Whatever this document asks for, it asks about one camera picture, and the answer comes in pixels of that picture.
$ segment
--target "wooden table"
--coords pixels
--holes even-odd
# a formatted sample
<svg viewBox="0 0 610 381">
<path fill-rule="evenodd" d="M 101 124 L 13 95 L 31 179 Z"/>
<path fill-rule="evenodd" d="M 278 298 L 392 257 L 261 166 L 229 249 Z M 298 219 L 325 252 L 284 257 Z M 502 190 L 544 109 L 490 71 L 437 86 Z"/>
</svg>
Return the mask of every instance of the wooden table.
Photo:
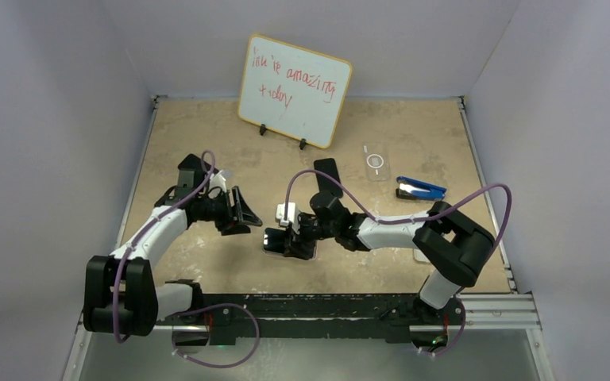
<svg viewBox="0 0 610 381">
<path fill-rule="evenodd" d="M 363 144 L 384 143 L 392 179 L 370 181 Z M 123 241 L 149 216 L 153 203 L 176 184 L 176 166 L 188 154 L 211 149 L 217 166 L 234 173 L 238 185 L 265 227 L 276 227 L 275 210 L 284 202 L 289 179 L 312 168 L 316 159 L 333 157 L 342 183 L 380 215 L 412 214 L 431 202 L 399 200 L 396 176 L 404 175 L 448 188 L 446 201 L 455 203 L 481 187 L 457 103 L 444 101 L 347 100 L 333 144 L 328 149 L 307 146 L 237 117 L 237 101 L 163 101 L 160 103 L 144 163 L 125 226 Z M 318 191 L 314 175 L 301 176 L 291 200 L 303 211 Z M 349 197 L 350 211 L 359 211 Z M 482 197 L 461 208 L 493 232 Z M 269 256 L 262 250 L 263 228 L 250 234 L 221 237 L 213 223 L 201 222 L 179 237 L 154 275 L 157 284 L 170 279 L 196 279 L 205 292 L 215 293 L 378 293 L 415 292 L 433 271 L 407 248 L 348 252 L 334 240 L 320 241 L 316 260 Z M 501 256 L 496 253 L 469 291 L 509 292 Z"/>
</svg>

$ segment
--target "yellow frame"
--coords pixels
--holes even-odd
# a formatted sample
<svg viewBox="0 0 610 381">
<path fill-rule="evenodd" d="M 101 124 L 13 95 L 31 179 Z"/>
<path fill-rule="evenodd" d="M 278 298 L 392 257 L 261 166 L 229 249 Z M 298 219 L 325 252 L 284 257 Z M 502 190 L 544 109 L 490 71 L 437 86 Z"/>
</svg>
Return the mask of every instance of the yellow frame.
<svg viewBox="0 0 610 381">
<path fill-rule="evenodd" d="M 314 50 L 310 50 L 310 49 L 307 49 L 307 48 L 296 46 L 294 44 L 289 44 L 288 42 L 283 42 L 283 41 L 280 41 L 280 40 L 275 40 L 274 38 L 266 37 L 266 36 L 263 36 L 263 35 L 260 35 L 260 34 L 256 34 L 256 33 L 252 34 L 251 37 L 249 37 L 249 43 L 246 45 L 246 58 L 245 58 L 245 63 L 244 63 L 244 71 L 242 72 L 242 85 L 240 87 L 240 100 L 237 103 L 237 116 L 240 119 L 242 119 L 243 121 L 251 123 L 252 125 L 260 126 L 262 123 L 259 123 L 257 121 L 250 121 L 249 119 L 243 118 L 240 115 L 240 110 L 241 110 L 241 95 L 244 94 L 243 91 L 244 91 L 244 82 L 245 82 L 245 78 L 246 78 L 246 68 L 249 66 L 249 49 L 251 47 L 251 40 L 253 40 L 254 37 L 260 37 L 260 38 L 263 38 L 263 39 L 266 39 L 266 40 L 270 40 L 272 42 L 276 42 L 277 44 L 287 45 L 287 46 L 289 46 L 291 48 L 300 49 L 300 50 L 303 50 L 305 52 L 316 54 L 317 56 L 326 57 L 326 58 L 329 58 L 329 59 L 332 59 L 332 60 L 336 60 L 336 61 L 340 61 L 340 62 L 343 62 L 344 64 L 349 65 L 349 76 L 347 77 L 347 84 L 345 85 L 345 91 L 343 91 L 343 93 L 342 93 L 342 102 L 340 103 L 340 108 L 338 109 L 338 116 L 335 118 L 335 124 L 333 126 L 333 133 L 331 133 L 331 135 L 330 135 L 330 141 L 329 141 L 328 145 L 323 147 L 321 145 L 312 144 L 309 141 L 305 140 L 305 142 L 307 144 L 313 145 L 313 146 L 315 146 L 317 148 L 329 148 L 330 145 L 333 144 L 333 136 L 335 136 L 335 129 L 338 127 L 338 120 L 340 120 L 340 113 L 342 112 L 342 103 L 345 101 L 345 97 L 347 96 L 347 87 L 349 87 L 349 81 L 352 79 L 352 71 L 354 71 L 354 68 L 352 67 L 352 64 L 349 61 L 342 60 L 342 59 L 337 58 L 337 57 L 329 56 L 327 54 L 323 54 L 323 53 L 320 53 L 320 52 L 315 52 Z M 284 135 L 286 137 L 290 137 L 291 139 L 296 139 L 296 140 L 302 139 L 302 137 L 294 137 L 294 136 L 292 136 L 292 135 L 290 135 L 288 133 L 283 133 L 283 132 L 277 131 L 275 129 L 270 129 L 268 126 L 265 126 L 265 128 L 269 129 L 270 131 L 273 131 L 275 133 L 279 133 L 281 135 Z"/>
</svg>

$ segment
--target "whiteboard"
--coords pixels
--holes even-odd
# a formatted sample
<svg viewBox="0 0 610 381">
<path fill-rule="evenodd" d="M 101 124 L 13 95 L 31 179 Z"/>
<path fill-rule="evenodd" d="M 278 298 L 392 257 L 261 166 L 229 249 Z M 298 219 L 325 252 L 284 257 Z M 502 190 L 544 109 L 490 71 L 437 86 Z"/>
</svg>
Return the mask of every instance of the whiteboard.
<svg viewBox="0 0 610 381">
<path fill-rule="evenodd" d="M 347 61 L 252 35 L 237 113 L 254 125 L 327 148 L 351 76 Z"/>
</svg>

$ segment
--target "gray wall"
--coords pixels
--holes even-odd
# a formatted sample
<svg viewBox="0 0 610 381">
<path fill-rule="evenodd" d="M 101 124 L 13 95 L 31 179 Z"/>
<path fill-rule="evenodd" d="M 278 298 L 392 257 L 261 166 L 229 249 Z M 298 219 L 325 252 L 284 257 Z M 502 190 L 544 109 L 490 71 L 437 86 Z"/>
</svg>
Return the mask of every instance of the gray wall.
<svg viewBox="0 0 610 381">
<path fill-rule="evenodd" d="M 59 379 L 149 96 L 98 1 L 0 0 L 0 379 Z"/>
<path fill-rule="evenodd" d="M 468 107 L 556 375 L 610 379 L 610 2 L 523 0 Z"/>
<path fill-rule="evenodd" d="M 249 35 L 349 60 L 350 95 L 467 93 L 519 0 L 105 0 L 153 94 L 238 96 Z"/>
</svg>

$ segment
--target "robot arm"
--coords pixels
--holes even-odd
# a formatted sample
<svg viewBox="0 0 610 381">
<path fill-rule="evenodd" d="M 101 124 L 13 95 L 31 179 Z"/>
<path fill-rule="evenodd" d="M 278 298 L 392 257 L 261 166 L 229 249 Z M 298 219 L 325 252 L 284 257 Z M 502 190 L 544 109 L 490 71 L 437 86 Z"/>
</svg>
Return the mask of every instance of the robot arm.
<svg viewBox="0 0 610 381">
<path fill-rule="evenodd" d="M 310 207 L 314 214 L 299 212 L 289 202 L 288 219 L 284 219 L 284 204 L 277 206 L 276 220 L 286 229 L 266 229 L 264 250 L 310 260 L 315 257 L 316 241 L 326 238 L 334 238 L 350 251 L 417 248 L 436 267 L 422 285 L 419 298 L 437 310 L 462 288 L 476 283 L 494 243 L 492 234 L 459 211 L 435 221 L 389 225 L 366 214 L 350 213 L 329 192 L 315 194 Z M 439 214 L 449 207 L 446 202 L 436 202 L 425 212 L 379 219 L 412 220 Z M 444 236 L 451 232 L 454 239 L 448 241 Z"/>
<path fill-rule="evenodd" d="M 179 165 L 178 183 L 171 187 L 156 202 L 144 227 L 146 231 L 137 244 L 131 237 L 120 248 L 108 256 L 94 256 L 87 264 L 85 298 L 83 304 L 83 324 L 85 329 L 95 332 L 113 332 L 112 290 L 118 272 L 118 264 L 128 252 L 121 278 L 125 290 L 121 291 L 118 306 L 120 333 L 148 335 L 156 320 L 161 320 L 176 312 L 202 305 L 202 291 L 197 283 L 177 280 L 156 288 L 153 282 L 152 266 L 162 258 L 174 240 L 183 234 L 193 222 L 213 221 L 222 236 L 250 232 L 250 226 L 263 223 L 246 205 L 239 187 L 226 189 L 226 173 L 216 171 L 204 192 L 164 217 L 162 213 L 186 198 L 202 183 L 206 172 L 199 158 L 188 157 Z"/>
</svg>

